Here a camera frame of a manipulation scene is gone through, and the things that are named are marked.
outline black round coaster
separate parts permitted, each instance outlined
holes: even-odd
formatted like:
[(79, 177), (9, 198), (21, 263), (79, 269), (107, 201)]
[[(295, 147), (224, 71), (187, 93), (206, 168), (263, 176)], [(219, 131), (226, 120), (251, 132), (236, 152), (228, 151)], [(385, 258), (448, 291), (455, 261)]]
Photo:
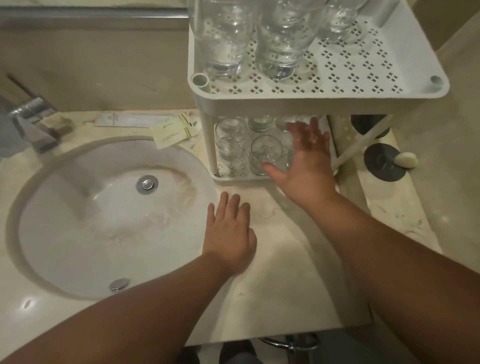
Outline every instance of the black round coaster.
[[(386, 115), (352, 115), (351, 121), (355, 130), (360, 134), (365, 135), (385, 116)], [(389, 131), (390, 128), (386, 128), (384, 131), (382, 131), (379, 135), (376, 136), (376, 139), (384, 137), (388, 134)]]
[(365, 150), (363, 161), (365, 166), (378, 179), (386, 182), (395, 182), (405, 176), (405, 168), (393, 164), (393, 160), (400, 152), (389, 144), (372, 144)]

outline forearm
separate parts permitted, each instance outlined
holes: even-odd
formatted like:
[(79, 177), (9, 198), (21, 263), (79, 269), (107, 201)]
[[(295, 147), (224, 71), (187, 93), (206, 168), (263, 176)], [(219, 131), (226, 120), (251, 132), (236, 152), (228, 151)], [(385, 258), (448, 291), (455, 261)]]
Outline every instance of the forearm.
[(4, 364), (172, 363), (229, 277), (214, 255), (202, 255), (79, 312)]
[(478, 359), (478, 349), (458, 351), (462, 344), (480, 342), (478, 274), (380, 223), (340, 195), (322, 204), (310, 202), (307, 212), (393, 330), (438, 362)]

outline upper shelf tray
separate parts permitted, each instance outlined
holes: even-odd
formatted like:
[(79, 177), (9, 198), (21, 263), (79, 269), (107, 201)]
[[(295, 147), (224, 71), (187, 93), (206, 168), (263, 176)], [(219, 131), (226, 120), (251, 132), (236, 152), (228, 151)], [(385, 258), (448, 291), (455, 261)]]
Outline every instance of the upper shelf tray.
[(255, 64), (256, 41), (238, 76), (192, 80), (203, 71), (189, 34), (188, 77), (197, 107), (211, 115), (389, 113), (450, 87), (437, 57), (405, 0), (371, 0), (344, 40), (315, 39), (296, 72), (272, 80)]

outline dark shoe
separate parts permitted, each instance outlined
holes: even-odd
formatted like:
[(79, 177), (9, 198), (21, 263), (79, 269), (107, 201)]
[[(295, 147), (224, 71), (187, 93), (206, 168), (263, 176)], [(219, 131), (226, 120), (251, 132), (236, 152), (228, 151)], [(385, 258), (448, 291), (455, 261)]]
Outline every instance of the dark shoe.
[(253, 356), (257, 356), (250, 340), (227, 341), (223, 343), (218, 362), (219, 364), (225, 364), (228, 360), (241, 352), (249, 352)]
[(197, 347), (186, 346), (179, 352), (175, 364), (200, 364), (200, 359), (197, 355)]

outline hand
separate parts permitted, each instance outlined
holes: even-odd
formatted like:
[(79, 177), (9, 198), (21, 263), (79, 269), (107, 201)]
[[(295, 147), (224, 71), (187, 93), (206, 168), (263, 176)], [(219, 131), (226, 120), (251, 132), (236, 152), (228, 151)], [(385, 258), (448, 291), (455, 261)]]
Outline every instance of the hand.
[(263, 163), (262, 168), (289, 199), (306, 210), (337, 195), (330, 166), (330, 133), (320, 132), (317, 118), (310, 125), (287, 123), (287, 130), (293, 135), (292, 168), (287, 173), (271, 163)]
[(222, 192), (216, 209), (208, 205), (207, 227), (203, 254), (214, 254), (229, 274), (242, 272), (253, 259), (257, 249), (257, 237), (250, 224), (250, 204), (240, 206), (240, 196), (234, 194), (230, 201), (228, 193)]

